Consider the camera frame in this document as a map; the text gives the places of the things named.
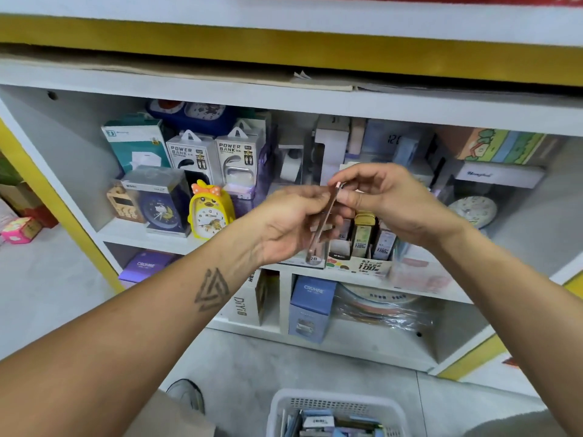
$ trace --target chick-shaped clock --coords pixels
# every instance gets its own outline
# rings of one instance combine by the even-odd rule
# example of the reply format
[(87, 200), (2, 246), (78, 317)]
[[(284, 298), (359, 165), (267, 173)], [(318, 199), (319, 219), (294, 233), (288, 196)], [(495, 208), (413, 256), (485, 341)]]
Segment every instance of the chick-shaped clock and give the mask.
[(194, 237), (210, 239), (235, 220), (235, 209), (229, 194), (221, 187), (207, 185), (199, 179), (192, 185), (188, 222)]

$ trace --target basket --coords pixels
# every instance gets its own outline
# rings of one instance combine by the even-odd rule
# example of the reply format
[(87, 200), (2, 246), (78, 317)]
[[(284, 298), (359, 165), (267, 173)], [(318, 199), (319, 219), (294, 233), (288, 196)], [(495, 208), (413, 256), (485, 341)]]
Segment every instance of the basket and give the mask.
[(267, 420), (266, 437), (283, 437), (283, 411), (293, 414), (298, 409), (330, 409), (338, 415), (360, 415), (379, 420), (388, 437), (410, 437), (403, 409), (389, 398), (328, 393), (307, 389), (281, 389), (273, 396)]

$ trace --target teal box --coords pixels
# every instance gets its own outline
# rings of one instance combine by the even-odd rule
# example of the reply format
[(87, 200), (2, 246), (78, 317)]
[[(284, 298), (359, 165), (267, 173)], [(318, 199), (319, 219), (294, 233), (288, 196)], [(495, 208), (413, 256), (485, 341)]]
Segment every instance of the teal box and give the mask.
[(165, 141), (173, 134), (161, 119), (132, 113), (101, 127), (125, 173), (138, 165), (170, 167)]

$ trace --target pink toy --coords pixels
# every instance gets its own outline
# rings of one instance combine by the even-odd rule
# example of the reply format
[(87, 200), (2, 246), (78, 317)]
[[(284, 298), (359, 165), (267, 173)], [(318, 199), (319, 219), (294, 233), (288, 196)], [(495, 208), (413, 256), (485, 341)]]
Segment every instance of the pink toy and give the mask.
[(18, 218), (4, 227), (2, 237), (10, 243), (29, 243), (42, 228), (40, 223), (31, 217)]

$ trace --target shoe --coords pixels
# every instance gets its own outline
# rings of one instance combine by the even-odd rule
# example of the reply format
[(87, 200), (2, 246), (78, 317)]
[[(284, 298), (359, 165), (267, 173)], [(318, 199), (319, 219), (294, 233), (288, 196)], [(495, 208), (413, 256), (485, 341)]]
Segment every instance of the shoe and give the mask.
[(166, 390), (166, 394), (194, 411), (205, 413), (205, 401), (202, 398), (202, 393), (196, 384), (188, 379), (180, 379), (171, 384)]

